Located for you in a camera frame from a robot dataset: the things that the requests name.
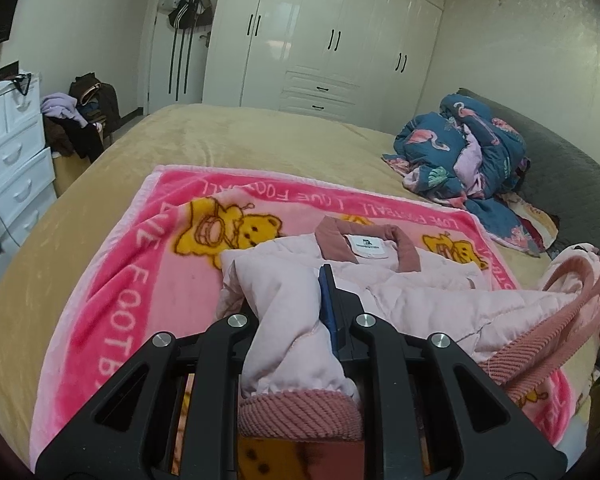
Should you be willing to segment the pink quilted jacket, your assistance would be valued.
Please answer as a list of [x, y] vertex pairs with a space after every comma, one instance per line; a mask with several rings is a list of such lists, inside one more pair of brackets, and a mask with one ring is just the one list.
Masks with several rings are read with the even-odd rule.
[[322, 266], [398, 332], [450, 336], [550, 442], [574, 412], [562, 366], [600, 330], [600, 256], [565, 249], [536, 289], [495, 289], [473, 262], [417, 248], [396, 226], [327, 217], [311, 234], [223, 252], [219, 316], [243, 304], [259, 327], [242, 368], [239, 431], [289, 440], [362, 436], [354, 381], [320, 318]]

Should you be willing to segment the lilac clothes pile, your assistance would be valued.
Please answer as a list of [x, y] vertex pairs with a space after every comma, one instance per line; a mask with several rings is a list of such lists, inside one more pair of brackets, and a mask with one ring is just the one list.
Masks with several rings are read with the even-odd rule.
[[51, 93], [42, 99], [41, 113], [51, 118], [74, 120], [84, 128], [88, 125], [88, 121], [80, 114], [76, 104], [78, 104], [76, 98], [68, 96], [68, 94]]

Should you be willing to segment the pink cartoon bear blanket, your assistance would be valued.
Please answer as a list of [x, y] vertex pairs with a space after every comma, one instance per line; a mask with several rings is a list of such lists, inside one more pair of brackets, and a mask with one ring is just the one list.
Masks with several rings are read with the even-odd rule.
[[517, 287], [488, 233], [466, 212], [290, 174], [160, 166], [61, 313], [38, 384], [31, 460], [152, 334], [188, 336], [211, 324], [224, 250], [306, 234], [326, 216], [400, 226], [438, 260], [468, 263], [494, 288]]

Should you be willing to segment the red yellow striped blanket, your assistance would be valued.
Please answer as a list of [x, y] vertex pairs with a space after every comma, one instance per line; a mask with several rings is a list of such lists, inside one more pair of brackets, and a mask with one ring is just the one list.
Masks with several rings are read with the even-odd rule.
[[526, 202], [514, 192], [500, 194], [498, 198], [518, 217], [531, 236], [538, 252], [546, 252], [558, 237], [559, 219]]

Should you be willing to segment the blue flamingo print quilt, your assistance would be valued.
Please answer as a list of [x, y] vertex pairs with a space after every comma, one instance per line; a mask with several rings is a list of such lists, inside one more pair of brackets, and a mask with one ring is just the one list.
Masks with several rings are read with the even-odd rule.
[[492, 240], [530, 256], [543, 247], [504, 200], [528, 169], [527, 145], [483, 102], [451, 93], [436, 112], [415, 116], [382, 160], [407, 191], [473, 214]]

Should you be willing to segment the grey padded headboard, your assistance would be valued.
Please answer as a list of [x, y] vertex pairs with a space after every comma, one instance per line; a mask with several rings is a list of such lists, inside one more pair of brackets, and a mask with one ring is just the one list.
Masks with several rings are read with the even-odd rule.
[[569, 141], [534, 120], [472, 92], [458, 93], [486, 104], [517, 130], [531, 160], [519, 195], [559, 219], [554, 246], [588, 242], [600, 250], [600, 165]]

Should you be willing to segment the white drawer chest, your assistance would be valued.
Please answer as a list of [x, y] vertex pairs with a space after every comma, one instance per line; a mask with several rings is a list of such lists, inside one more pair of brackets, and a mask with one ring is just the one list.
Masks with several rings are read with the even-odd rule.
[[18, 252], [56, 200], [40, 104], [37, 74], [0, 81], [0, 263]]

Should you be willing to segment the black bag on floor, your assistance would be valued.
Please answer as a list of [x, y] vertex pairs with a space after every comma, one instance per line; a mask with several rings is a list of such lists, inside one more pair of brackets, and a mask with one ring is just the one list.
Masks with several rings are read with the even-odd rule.
[[100, 81], [94, 73], [76, 77], [69, 87], [69, 96], [76, 99], [76, 109], [88, 122], [98, 122], [104, 128], [102, 136], [111, 135], [121, 124], [116, 90]]

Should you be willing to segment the white glossy wardrobe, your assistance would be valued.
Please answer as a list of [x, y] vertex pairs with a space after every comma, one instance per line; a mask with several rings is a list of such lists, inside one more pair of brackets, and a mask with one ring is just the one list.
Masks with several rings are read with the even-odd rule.
[[202, 100], [397, 134], [422, 95], [444, 0], [218, 0]]

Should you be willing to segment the white door with hanging bags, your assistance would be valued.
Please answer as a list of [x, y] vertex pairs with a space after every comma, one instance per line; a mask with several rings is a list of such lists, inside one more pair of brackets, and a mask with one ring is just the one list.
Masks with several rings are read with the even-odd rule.
[[193, 28], [180, 29], [170, 14], [182, 0], [149, 0], [145, 112], [202, 101], [212, 26], [218, 0], [198, 2]]

